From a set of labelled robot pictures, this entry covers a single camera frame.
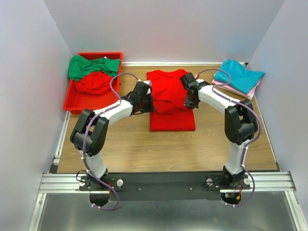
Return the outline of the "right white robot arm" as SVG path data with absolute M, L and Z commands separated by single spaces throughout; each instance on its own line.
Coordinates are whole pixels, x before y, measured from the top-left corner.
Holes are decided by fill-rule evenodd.
M 245 178 L 246 153 L 260 123 L 252 103 L 231 98 L 203 79 L 196 79 L 192 73 L 183 75 L 180 81 L 187 91 L 186 107 L 198 108 L 199 102 L 205 102 L 224 115 L 224 132 L 230 147 L 228 160 L 216 182 L 224 188 L 237 186 Z

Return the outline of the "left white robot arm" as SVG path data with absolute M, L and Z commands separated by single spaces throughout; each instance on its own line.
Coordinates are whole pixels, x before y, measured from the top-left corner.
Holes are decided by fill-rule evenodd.
M 82 111 L 70 141 L 79 150 L 86 172 L 95 184 L 111 188 L 108 171 L 101 157 L 108 128 L 123 118 L 150 112 L 154 112 L 154 105 L 152 83 L 149 80 L 138 80 L 133 91 L 108 107 Z

